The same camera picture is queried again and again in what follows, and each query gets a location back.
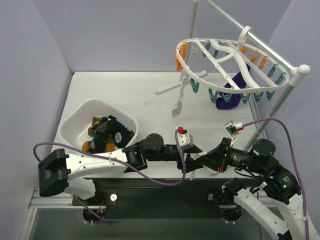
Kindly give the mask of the white sock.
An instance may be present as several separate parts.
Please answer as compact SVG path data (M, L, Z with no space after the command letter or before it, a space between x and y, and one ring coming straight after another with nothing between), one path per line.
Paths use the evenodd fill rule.
M204 155L206 155L208 152L200 152L200 153L191 153L190 154L190 164L189 164L189 167L192 168L192 171L191 171L191 174L190 174L190 178L189 180L192 181L195 176L196 176L196 170L197 169L205 169L210 176L215 176L218 174L217 171L215 170L212 170L211 168L207 167L207 166L204 166L203 164L199 163L197 161L197 159L199 157L202 157Z
M188 80L188 74L186 73L185 70L182 71L181 73L181 86L180 86L180 90L179 90L179 95L178 95L178 101L176 104L176 108L174 108L171 111L171 115L173 118L178 117L181 112L182 112L182 107L183 107L183 101L184 101L184 89L187 85L187 80Z

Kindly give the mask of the black blue sock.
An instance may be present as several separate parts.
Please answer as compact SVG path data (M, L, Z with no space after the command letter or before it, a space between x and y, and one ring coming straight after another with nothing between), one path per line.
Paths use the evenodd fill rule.
M108 119L111 120L110 133L115 146L119 149L125 148L134 137L134 131L113 115L109 115Z
M109 117L103 117L96 128L95 134L90 142L88 152L91 154L103 153L106 148L106 140L111 131L114 121Z

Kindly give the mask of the white round clip hanger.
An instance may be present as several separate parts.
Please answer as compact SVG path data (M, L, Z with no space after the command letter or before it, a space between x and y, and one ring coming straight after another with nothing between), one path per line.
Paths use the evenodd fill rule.
M180 41L175 50L176 70L188 74L187 81L196 94L208 90L210 100L230 102L250 96L259 101L291 81L289 71L271 54L248 43L252 28L242 28L237 39L191 37Z

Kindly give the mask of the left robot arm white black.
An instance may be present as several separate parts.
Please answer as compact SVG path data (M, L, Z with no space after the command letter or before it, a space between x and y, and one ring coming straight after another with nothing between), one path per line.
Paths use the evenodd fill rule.
M65 152L66 146L52 151L38 164L39 195L52 197L67 193L85 200L89 205L100 203L102 193L86 176L136 172L148 167L148 162L177 162L183 174L187 173L184 154L199 154L189 133L175 134L175 144L165 144L158 133L151 133L145 139L112 152L92 154L78 149L74 154Z

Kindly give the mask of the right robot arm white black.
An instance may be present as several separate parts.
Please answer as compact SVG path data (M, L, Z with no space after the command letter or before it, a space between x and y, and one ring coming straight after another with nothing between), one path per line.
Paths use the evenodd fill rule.
M303 187L297 174L291 173L274 158L275 145L258 139L250 151L231 146L231 139L209 152L199 153L196 162L223 173L228 166L247 172L256 185L245 186L234 177L221 187L221 197L227 204L236 204L249 213L274 240L318 240L306 210Z

